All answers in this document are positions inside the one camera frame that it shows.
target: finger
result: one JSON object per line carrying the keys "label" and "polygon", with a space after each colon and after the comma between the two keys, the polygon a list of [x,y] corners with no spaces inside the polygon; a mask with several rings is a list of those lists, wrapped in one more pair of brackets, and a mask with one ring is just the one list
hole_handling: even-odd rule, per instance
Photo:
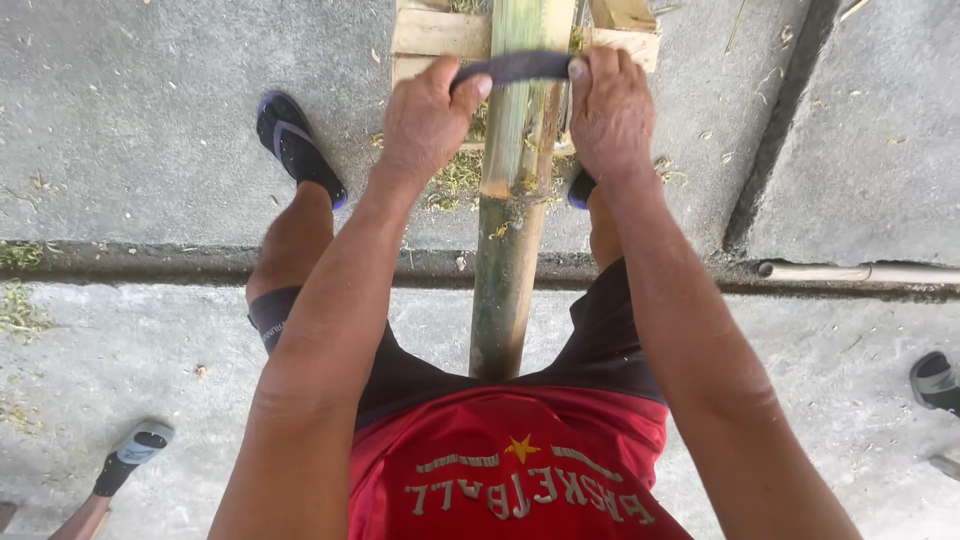
{"label": "finger", "polygon": [[450,83],[453,82],[453,78],[457,76],[458,71],[460,71],[460,63],[457,59],[439,57],[423,73],[420,73],[418,78],[423,77],[423,80],[430,87],[442,90],[444,94],[450,95]]}
{"label": "finger", "polygon": [[493,88],[493,79],[486,73],[474,75],[460,83],[450,96],[450,108],[464,118],[473,116],[480,102],[487,99]]}
{"label": "finger", "polygon": [[566,67],[570,74],[570,88],[573,94],[573,116],[577,117],[587,112],[587,96],[593,88],[593,76],[589,64],[577,57]]}
{"label": "finger", "polygon": [[620,72],[620,61],[616,51],[610,47],[591,47],[586,52],[590,62],[590,74],[597,81]]}
{"label": "finger", "polygon": [[620,73],[629,76],[631,79],[636,79],[637,65],[634,63],[634,59],[630,58],[630,53],[624,49],[617,49],[616,60]]}

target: bamboo pole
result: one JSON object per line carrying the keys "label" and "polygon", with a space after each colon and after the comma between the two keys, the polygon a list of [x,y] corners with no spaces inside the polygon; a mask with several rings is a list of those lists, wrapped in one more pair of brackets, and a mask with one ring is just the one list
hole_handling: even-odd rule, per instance
{"label": "bamboo pole", "polygon": [[[573,9],[573,0],[496,0],[491,54],[565,51]],[[519,83],[489,98],[469,359],[481,380],[519,374],[562,87]]]}

